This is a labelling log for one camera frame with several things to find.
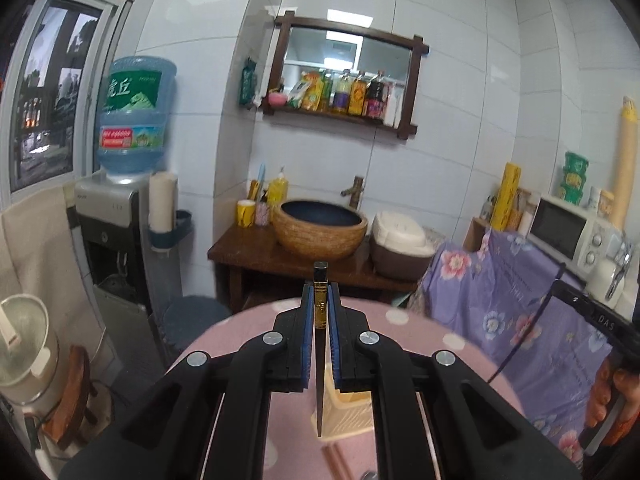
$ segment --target microwave oven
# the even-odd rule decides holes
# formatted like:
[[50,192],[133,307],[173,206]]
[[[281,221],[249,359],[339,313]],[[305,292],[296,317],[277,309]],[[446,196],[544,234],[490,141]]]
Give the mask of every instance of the microwave oven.
[[612,238],[613,225],[595,212],[554,196],[542,196],[527,240],[583,280],[587,280]]

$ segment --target window frame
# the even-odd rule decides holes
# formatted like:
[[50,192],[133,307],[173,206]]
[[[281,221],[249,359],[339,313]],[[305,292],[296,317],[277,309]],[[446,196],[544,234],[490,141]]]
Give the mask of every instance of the window frame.
[[57,175],[30,186],[11,191],[13,170],[10,163],[12,128],[15,120],[19,85],[28,57],[50,0],[36,0],[22,27],[11,56],[0,102],[0,210],[41,189],[59,186],[92,173],[94,166],[94,132],[97,117],[100,83],[108,68],[112,45],[117,42],[118,23],[126,15],[128,0],[69,0],[101,10],[94,36],[87,51],[78,89],[78,102],[74,120],[72,171]]

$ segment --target rice cooker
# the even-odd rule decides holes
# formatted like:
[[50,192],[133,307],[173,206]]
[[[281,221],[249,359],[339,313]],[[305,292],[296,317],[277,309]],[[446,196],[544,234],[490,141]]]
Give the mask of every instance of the rice cooker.
[[[0,394],[24,412],[45,414],[62,396],[66,370],[60,363],[56,333],[39,298],[15,294],[0,303]],[[6,327],[14,334],[9,343]]]
[[434,240],[414,219],[393,211],[376,214],[369,243],[376,272],[408,282],[421,279],[436,251]]

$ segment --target white polka dot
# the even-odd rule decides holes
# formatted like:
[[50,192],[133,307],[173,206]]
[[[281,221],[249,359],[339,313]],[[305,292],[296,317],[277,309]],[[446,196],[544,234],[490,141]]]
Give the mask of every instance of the white polka dot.
[[278,450],[273,442],[267,437],[267,444],[264,446],[264,470],[271,469],[278,461]]
[[280,300],[271,303],[271,308],[276,312],[284,312],[300,306],[300,298],[291,298],[290,300]]
[[452,350],[462,350],[465,347],[465,340],[457,334],[447,334],[442,338],[442,342]]
[[406,325],[409,323],[409,315],[399,308],[390,308],[386,311],[385,317],[392,325]]

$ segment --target chopstick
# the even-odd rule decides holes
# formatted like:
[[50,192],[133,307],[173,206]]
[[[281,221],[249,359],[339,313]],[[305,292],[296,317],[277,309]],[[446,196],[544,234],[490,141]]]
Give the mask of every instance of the chopstick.
[[353,480],[353,474],[337,444],[322,446],[322,455],[334,480]]

